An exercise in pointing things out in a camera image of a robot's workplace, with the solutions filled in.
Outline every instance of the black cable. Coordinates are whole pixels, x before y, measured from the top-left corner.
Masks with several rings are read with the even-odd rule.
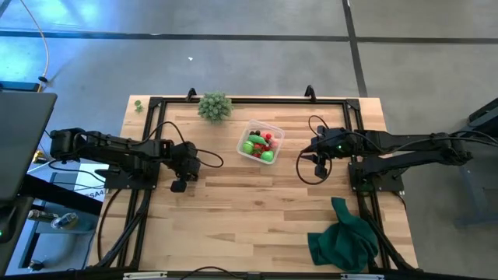
[[[90,250],[92,250],[93,234],[91,236],[92,236],[92,238],[90,238],[90,240],[88,242],[88,248],[86,249],[85,260],[83,261],[83,265],[82,265],[81,269],[85,269],[86,262],[88,261],[88,257],[90,254]]]
[[[327,129],[329,129],[329,128],[328,128],[328,125],[327,125],[327,123],[324,121],[324,119],[322,119],[321,117],[319,117],[319,116],[317,116],[317,115],[311,115],[311,116],[308,118],[308,127],[310,127],[310,130],[311,130],[311,131],[312,131],[312,132],[313,132],[316,136],[319,136],[319,135],[318,135],[318,133],[317,133],[317,132],[315,132],[315,130],[311,127],[311,118],[312,118],[312,117],[316,117],[316,118],[318,118],[318,119],[319,119],[319,120],[320,120],[320,121],[324,124],[324,126],[325,126]]]
[[[488,138],[492,142],[495,142],[496,144],[498,144],[498,140],[496,140],[495,138],[491,137],[490,135],[487,135],[486,133],[480,132],[480,131],[460,130],[460,131],[456,131],[454,133],[451,133],[450,136],[457,135],[458,133],[473,133],[473,134],[481,135],[481,136]]]
[[[393,191],[392,193],[395,194],[395,196],[397,196],[402,201],[403,206],[405,207],[405,211],[406,211],[405,199],[397,191]]]
[[[441,137],[441,138],[427,138],[427,139],[421,139],[421,140],[415,140],[413,142],[410,142],[410,143],[406,143],[404,145],[401,145],[399,147],[397,147],[396,149],[393,149],[391,151],[389,151],[389,153],[393,153],[393,152],[397,152],[399,150],[402,150],[410,145],[414,145],[414,144],[418,144],[418,143],[422,143],[422,142],[429,142],[429,141],[442,141],[442,140],[462,140],[462,141],[467,141],[467,142],[477,142],[477,143],[481,143],[481,144],[484,144],[484,145],[491,145],[493,147],[497,147],[498,148],[498,144],[494,144],[492,142],[488,142],[488,141],[483,141],[483,140],[480,140],[480,139],[474,139],[474,138],[466,138],[466,137]]]
[[[69,182],[51,182],[51,183],[52,184],[71,184],[71,185],[75,185],[75,186],[86,187],[86,188],[79,189],[79,190],[87,190],[87,189],[91,189],[91,188],[103,187],[103,185],[91,187],[91,186],[87,186],[87,185],[84,185],[84,184],[76,184],[76,183],[69,183]]]
[[[107,203],[106,208],[103,210],[102,218],[100,219],[99,231],[96,234],[96,255],[99,258],[99,261],[102,261],[102,225],[103,225],[103,221],[106,219],[106,215],[107,215],[107,212],[109,211],[109,207],[112,204],[112,201],[114,201],[114,199],[116,199],[117,195],[120,192],[121,192],[121,189],[118,189],[110,197],[109,203]]]
[[[81,172],[81,173],[87,173],[89,175],[91,175],[93,178],[97,179],[98,181],[102,182],[102,183],[105,183],[104,181],[102,181],[101,179],[99,179],[97,176],[95,176],[94,174],[92,174],[91,172],[88,172],[88,171],[85,171],[85,170],[70,170],[70,169],[65,169],[65,168],[59,168],[59,167],[54,167],[52,166],[52,163],[55,163],[57,162],[57,160],[52,160],[48,163],[48,167],[50,167],[51,169],[53,170],[60,170],[60,171],[69,171],[69,172]]]
[[[299,161],[301,160],[301,156],[303,155],[303,153],[305,153],[304,150],[302,150],[299,153],[299,155],[297,156],[297,160],[296,160],[296,173],[297,173],[297,176],[300,178],[300,180],[303,181],[303,183],[309,184],[309,185],[318,185],[318,184],[325,182],[328,179],[328,177],[330,176],[330,174],[332,173],[332,158],[329,155],[327,155],[328,162],[329,162],[327,175],[325,175],[325,177],[323,179],[321,179],[317,182],[309,182],[309,181],[304,180],[304,178],[301,176],[301,173],[299,171]]]
[[[237,276],[234,273],[232,273],[230,271],[227,271],[226,269],[223,269],[223,268],[218,268],[216,266],[205,266],[205,267],[202,267],[202,268],[197,268],[194,271],[188,272],[184,277],[180,278],[179,280],[185,280],[186,278],[192,276],[195,272],[203,271],[203,270],[206,270],[206,269],[216,269],[216,270],[225,272],[226,274],[232,276],[235,279],[247,279],[247,277]]]
[[[206,151],[206,150],[203,150],[203,149],[196,149],[196,150],[197,150],[197,152],[205,152],[205,153],[208,153],[208,154],[210,154],[210,155],[213,155],[213,156],[217,157],[217,158],[221,161],[221,164],[220,164],[220,165],[218,165],[218,166],[213,166],[213,165],[210,165],[210,164],[207,164],[207,163],[202,162],[199,158],[196,158],[196,159],[197,159],[197,160],[198,160],[201,164],[204,164],[205,166],[212,167],[212,168],[220,168],[220,167],[221,167],[221,166],[223,166],[223,164],[225,163],[225,162],[223,161],[223,158],[222,158],[220,155],[218,155],[218,154],[216,154],[216,153],[214,153],[214,152]]]
[[[147,142],[149,139],[151,139],[151,137],[154,135],[154,133],[160,128],[162,127],[163,125],[165,124],[171,124],[173,125],[173,127],[177,130],[178,132],[178,135],[180,136],[180,139],[183,143],[185,143],[185,140],[184,140],[184,136],[181,134],[180,132],[180,129],[178,129],[178,126],[176,126],[176,124],[174,124],[173,122],[171,121],[163,121],[162,123],[158,124],[156,126],[156,128],[154,128],[154,130],[152,132],[150,132],[149,136],[147,136],[145,139],[141,140],[140,142],[138,143],[135,143],[135,144],[132,144],[132,145],[142,145],[143,143]]]

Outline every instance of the electrical cord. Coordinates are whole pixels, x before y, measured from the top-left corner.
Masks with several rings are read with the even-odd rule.
[[[317,182],[310,182],[310,181],[306,181],[304,180],[304,178],[301,176],[301,173],[299,171],[299,161],[301,160],[301,156],[303,155],[304,150],[302,150],[299,155],[297,156],[297,160],[296,160],[296,173],[297,173],[297,176],[299,177],[299,179],[301,181],[303,181],[303,183],[305,184],[309,184],[309,185],[318,185],[318,184],[321,184],[323,182],[325,182],[328,177],[330,176],[330,174],[332,173],[332,158],[329,156],[329,154],[326,154],[327,157],[328,157],[328,172],[327,172],[327,175],[325,175],[325,177],[323,177],[321,180],[317,181]]]
[[[53,183],[53,184],[71,184],[71,185],[75,185],[75,186],[79,186],[79,187],[85,187],[83,189],[74,190],[74,191],[96,189],[96,188],[99,188],[99,187],[103,187],[103,185],[91,187],[91,186],[87,186],[87,185],[84,185],[84,184],[76,184],[76,183],[69,183],[69,182],[51,182],[51,183]]]
[[[493,146],[493,147],[497,147],[498,148],[498,144],[494,144],[492,142],[488,142],[488,141],[484,141],[484,140],[480,140],[480,139],[474,139],[474,138],[467,138],[467,137],[441,137],[441,138],[427,138],[427,139],[420,139],[420,140],[415,140],[413,142],[410,142],[410,143],[406,143],[404,145],[401,145],[399,147],[397,147],[396,149],[393,149],[391,151],[389,151],[389,153],[393,153],[393,152],[397,152],[397,151],[400,151],[410,145],[414,145],[414,144],[418,144],[418,143],[422,143],[422,142],[430,142],[430,141],[443,141],[443,140],[462,140],[462,141],[467,141],[467,142],[477,142],[477,143],[481,143],[481,144],[484,144],[484,145],[490,145],[490,146]]]
[[[450,136],[454,136],[454,135],[457,135],[459,133],[473,133],[473,134],[476,134],[476,135],[481,135],[481,136],[484,136],[484,137],[488,138],[492,142],[495,142],[496,144],[498,144],[498,140],[496,140],[493,137],[487,135],[486,133],[483,133],[483,132],[480,132],[480,131],[460,130],[460,131],[456,131],[454,133],[451,133]]]
[[[24,3],[23,0],[20,0],[21,1],[21,4],[23,4],[24,8],[26,9],[26,11],[28,12],[28,14],[30,14],[30,17],[31,19],[33,20],[34,24],[37,26],[37,29],[38,29],[38,32],[40,33],[40,36],[41,36],[41,39],[43,40],[44,42],[44,46],[45,46],[45,55],[47,56],[47,61],[45,63],[45,69],[44,69],[44,72],[41,76],[38,77],[38,79],[41,81],[41,82],[48,82],[47,80],[47,71],[48,71],[48,65],[50,64],[50,52],[48,51],[48,44],[47,44],[47,39],[45,39],[45,35],[44,35],[44,32],[41,30],[40,28],[40,25],[38,24],[37,20],[34,18],[33,14],[31,13],[30,9],[28,8],[28,6],[26,5],[26,3]],[[41,92],[41,86],[38,87],[38,90],[37,92]]]
[[[395,196],[397,196],[402,201],[403,206],[405,207],[405,211],[406,211],[405,199],[397,191],[393,191],[392,193],[395,194]]]
[[[85,269],[86,262],[88,261],[90,250],[92,250],[93,234],[91,234],[91,236],[92,236],[92,238],[90,238],[90,240],[88,240],[88,247],[86,248],[86,256],[85,256],[85,260],[83,262],[81,269]]]
[[[145,139],[141,140],[140,142],[138,143],[135,143],[135,144],[132,144],[132,145],[142,145],[144,144],[145,142],[147,142],[148,140],[151,139],[151,137],[154,135],[154,133],[160,128],[162,127],[163,125],[165,124],[171,124],[173,125],[173,127],[177,130],[178,132],[178,135],[180,136],[180,139],[183,143],[185,143],[185,139],[184,139],[184,136],[181,134],[180,132],[180,129],[178,128],[178,126],[176,126],[176,124],[174,124],[172,121],[163,121],[162,123],[158,124],[156,126],[156,128],[154,128],[154,130],[152,132],[150,132],[149,136],[147,136]]]
[[[217,158],[221,161],[221,163],[220,163],[218,166],[213,166],[213,165],[210,165],[210,164],[208,164],[208,163],[204,163],[204,162],[202,162],[199,158],[196,158],[196,159],[197,159],[197,160],[198,160],[201,164],[204,164],[204,165],[205,165],[205,166],[207,166],[207,167],[212,167],[212,168],[220,168],[220,167],[221,167],[221,166],[223,166],[223,164],[225,163],[225,162],[223,161],[223,158],[222,158],[220,155],[218,155],[218,154],[216,154],[216,153],[214,153],[214,152],[206,151],[206,150],[203,150],[203,149],[196,149],[196,150],[197,150],[197,152],[205,152],[205,153],[208,153],[208,154],[210,154],[210,155],[213,155],[213,156],[217,157]]]
[[[99,231],[96,234],[96,255],[99,258],[99,261],[102,261],[102,225],[103,221],[106,219],[107,212],[109,211],[109,207],[116,199],[117,195],[121,192],[121,189],[116,190],[115,193],[112,194],[112,196],[109,199],[109,202],[106,205],[106,208],[103,209],[102,213],[102,218],[100,219],[100,224],[99,224]]]
[[[59,168],[59,167],[55,167],[55,166],[52,166],[53,163],[57,162],[58,160],[54,159],[52,161],[50,161],[48,163],[48,167],[50,167],[51,169],[53,170],[60,170],[60,171],[69,171],[69,172],[81,172],[81,173],[87,173],[89,174],[90,176],[92,176],[93,178],[95,178],[96,180],[102,182],[102,183],[105,183],[103,180],[99,179],[97,176],[95,176],[93,173],[91,172],[88,172],[86,170],[70,170],[70,169],[66,169],[66,168]]]
[[[313,132],[316,136],[319,136],[317,132],[315,132],[315,130],[311,127],[311,119],[313,117],[316,117],[317,119],[319,119],[321,121],[322,124],[324,124],[324,126],[328,129],[328,125],[327,123],[324,121],[324,119],[322,119],[320,116],[317,116],[317,115],[311,115],[309,118],[308,118],[308,127],[310,127],[310,130],[311,132]]]
[[[216,266],[205,266],[205,267],[202,267],[202,268],[197,268],[194,271],[188,272],[185,276],[183,276],[179,280],[185,280],[186,278],[191,277],[194,273],[199,272],[199,271],[203,271],[203,270],[206,270],[206,269],[216,269],[218,271],[225,272],[226,274],[228,274],[229,276],[232,276],[235,279],[244,279],[244,280],[247,279],[247,277],[235,275],[234,273],[232,273],[230,271],[227,271],[226,269],[223,269],[223,268],[218,268]]]

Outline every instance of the metal bracket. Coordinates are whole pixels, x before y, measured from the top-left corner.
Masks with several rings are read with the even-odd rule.
[[[349,181],[353,191],[404,191],[405,186],[399,170],[390,170],[384,174],[372,177],[361,177],[361,170],[358,168],[361,163],[349,163]]]
[[[192,101],[192,97],[193,96],[196,96],[197,93],[195,92],[195,89],[194,88],[190,88],[190,90],[188,91],[187,93],[187,102],[191,102]]]
[[[247,278],[246,280],[262,280],[262,276],[261,276],[261,273],[259,272],[252,272],[252,271],[248,271],[247,272]]]
[[[161,104],[161,102],[163,102],[162,97],[150,97],[149,109],[153,109],[153,108],[159,106],[159,104]]]
[[[166,279],[167,276],[168,276],[168,271],[131,272],[131,273],[124,273],[123,279],[127,280]]]
[[[384,280],[383,275],[341,274],[341,280]]]
[[[314,94],[314,89],[312,85],[308,85],[306,87],[306,91],[304,92],[305,97],[311,97],[310,101],[311,102],[316,102],[317,101],[317,96]]]
[[[104,176],[106,183],[103,187],[106,189],[152,190],[156,188],[160,167],[160,163],[149,163],[149,174],[138,178],[123,170],[117,173],[108,172],[113,166],[110,166],[109,170],[96,170],[96,173],[101,176],[104,175],[102,172],[109,173],[108,176]]]
[[[359,110],[359,100],[358,99],[346,99],[345,102],[354,110]]]

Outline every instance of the small succulent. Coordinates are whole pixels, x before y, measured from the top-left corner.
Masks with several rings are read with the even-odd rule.
[[[140,113],[143,111],[143,106],[142,106],[142,101],[136,100],[135,101],[135,112]]]
[[[199,116],[212,124],[220,124],[225,117],[232,113],[232,100],[225,97],[225,93],[206,93],[199,100]]]

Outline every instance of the concrete floor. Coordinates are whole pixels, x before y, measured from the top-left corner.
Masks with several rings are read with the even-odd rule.
[[[347,36],[340,0],[26,0],[46,31]],[[498,2],[350,0],[361,37],[498,37]],[[34,31],[12,0],[0,30]],[[131,94],[358,96],[347,42],[49,39],[47,92],[59,95],[48,130],[118,134]],[[380,97],[391,133],[455,131],[496,98],[498,44],[359,44],[368,96]],[[39,38],[0,37],[0,80],[33,82]],[[48,140],[42,144],[48,146]],[[403,175],[422,269],[496,278],[498,225],[456,229],[468,198],[454,167]]]

